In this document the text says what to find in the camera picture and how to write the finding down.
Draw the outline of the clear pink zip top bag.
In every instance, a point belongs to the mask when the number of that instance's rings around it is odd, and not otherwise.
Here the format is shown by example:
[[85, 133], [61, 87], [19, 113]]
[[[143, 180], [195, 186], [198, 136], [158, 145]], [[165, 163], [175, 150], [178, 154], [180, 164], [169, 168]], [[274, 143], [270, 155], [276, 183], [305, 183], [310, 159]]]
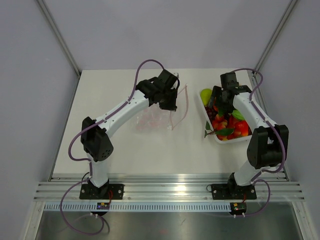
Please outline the clear pink zip top bag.
[[186, 118], [189, 111], [188, 85], [185, 84], [177, 93], [177, 110], [169, 111], [160, 109], [154, 104], [139, 112], [132, 121], [132, 125], [139, 132], [150, 132], [154, 130], [173, 131]]

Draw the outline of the white plastic fruit basket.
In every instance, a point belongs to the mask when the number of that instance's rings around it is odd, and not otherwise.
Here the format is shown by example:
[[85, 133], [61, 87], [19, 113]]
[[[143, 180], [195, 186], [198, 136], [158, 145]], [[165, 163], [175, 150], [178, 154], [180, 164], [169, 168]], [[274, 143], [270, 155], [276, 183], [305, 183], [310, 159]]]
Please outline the white plastic fruit basket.
[[[200, 97], [200, 92], [199, 92], [199, 99], [200, 99], [200, 103], [202, 104], [201, 109], [202, 109], [203, 114], [205, 116], [206, 122], [209, 122], [214, 130], [221, 130], [223, 128], [235, 129], [235, 123], [239, 122], [240, 120], [237, 120], [236, 118], [234, 118], [231, 115], [232, 112], [229, 113], [229, 112], [218, 111], [218, 108], [216, 106], [213, 106], [213, 108], [217, 111], [217, 115], [215, 116], [215, 120], [210, 122], [209, 117], [208, 117], [206, 110], [205, 110], [205, 107], [207, 107], [207, 106], [203, 105], [201, 97]], [[249, 135], [244, 136], [244, 137], [235, 137], [234, 133], [232, 133], [228, 136], [221, 136], [221, 135], [209, 135], [209, 136], [213, 136], [214, 139], [220, 144], [237, 143], [237, 142], [249, 141], [252, 136], [252, 131], [249, 128]]]

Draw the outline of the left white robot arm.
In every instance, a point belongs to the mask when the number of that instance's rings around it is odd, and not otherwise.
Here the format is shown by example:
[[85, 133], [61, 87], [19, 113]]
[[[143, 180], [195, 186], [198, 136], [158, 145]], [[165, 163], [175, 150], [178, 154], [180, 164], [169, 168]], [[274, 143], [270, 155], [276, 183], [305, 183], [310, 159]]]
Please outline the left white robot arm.
[[90, 193], [97, 199], [108, 194], [109, 177], [103, 169], [106, 159], [114, 151], [111, 137], [137, 113], [158, 105], [161, 110], [176, 111], [176, 99], [180, 86], [179, 74], [164, 69], [159, 76], [140, 81], [133, 95], [111, 111], [97, 119], [85, 118], [82, 121], [80, 141], [90, 160]]

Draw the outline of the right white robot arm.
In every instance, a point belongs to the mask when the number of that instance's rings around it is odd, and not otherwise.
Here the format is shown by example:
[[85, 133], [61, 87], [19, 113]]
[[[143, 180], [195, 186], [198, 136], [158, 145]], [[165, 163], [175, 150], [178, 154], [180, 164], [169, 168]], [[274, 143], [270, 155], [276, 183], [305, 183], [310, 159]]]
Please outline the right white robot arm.
[[262, 110], [253, 99], [254, 91], [247, 85], [240, 85], [236, 72], [220, 76], [220, 86], [214, 86], [211, 103], [219, 110], [232, 113], [238, 110], [252, 132], [246, 151], [247, 160], [233, 172], [227, 183], [211, 184], [214, 200], [255, 200], [254, 185], [262, 182], [263, 173], [275, 174], [284, 167], [287, 159], [289, 129], [279, 125]]

